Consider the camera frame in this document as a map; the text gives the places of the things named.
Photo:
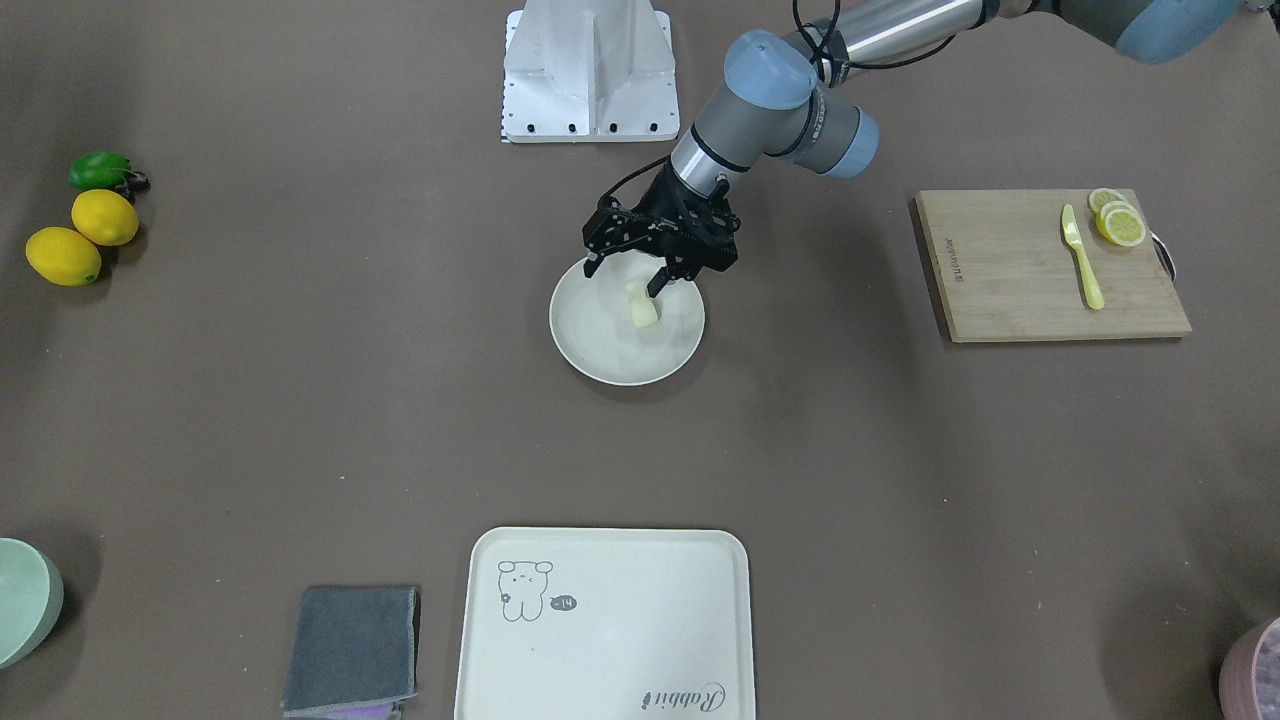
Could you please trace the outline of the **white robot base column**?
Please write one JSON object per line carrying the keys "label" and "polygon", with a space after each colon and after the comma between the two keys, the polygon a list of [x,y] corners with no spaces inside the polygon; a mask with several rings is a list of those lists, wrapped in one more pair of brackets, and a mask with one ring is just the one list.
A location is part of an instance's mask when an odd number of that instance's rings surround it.
{"label": "white robot base column", "polygon": [[676,138],[672,23],[649,1],[526,1],[506,17],[508,143]]}

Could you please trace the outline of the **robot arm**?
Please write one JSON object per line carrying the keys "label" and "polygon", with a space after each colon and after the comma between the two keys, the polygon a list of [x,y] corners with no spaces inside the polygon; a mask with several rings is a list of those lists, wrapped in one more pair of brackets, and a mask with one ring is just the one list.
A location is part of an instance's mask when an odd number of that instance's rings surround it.
{"label": "robot arm", "polygon": [[1051,14],[1143,64],[1189,53],[1239,8],[1236,1],[861,1],[833,3],[829,17],[776,35],[751,29],[723,60],[723,79],[675,150],[650,164],[655,179],[626,208],[605,191],[582,228],[582,273],[608,258],[641,252],[658,260],[645,283],[667,286],[737,261],[732,188],[763,158],[818,176],[850,179],[872,163],[876,119],[838,95],[852,77],[924,61],[956,36],[998,18]]}

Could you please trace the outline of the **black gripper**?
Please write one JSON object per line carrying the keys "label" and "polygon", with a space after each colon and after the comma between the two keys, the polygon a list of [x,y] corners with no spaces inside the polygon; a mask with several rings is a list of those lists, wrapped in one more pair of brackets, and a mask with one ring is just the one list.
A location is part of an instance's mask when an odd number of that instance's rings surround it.
{"label": "black gripper", "polygon": [[[640,199],[643,236],[640,251],[663,258],[664,264],[646,283],[646,296],[659,293],[689,273],[703,268],[726,272],[739,260],[735,234],[740,219],[728,202],[730,182],[718,176],[708,196],[690,190],[677,176],[672,161],[660,164],[657,178]],[[591,279],[605,258],[588,255],[582,263],[584,277]]]}

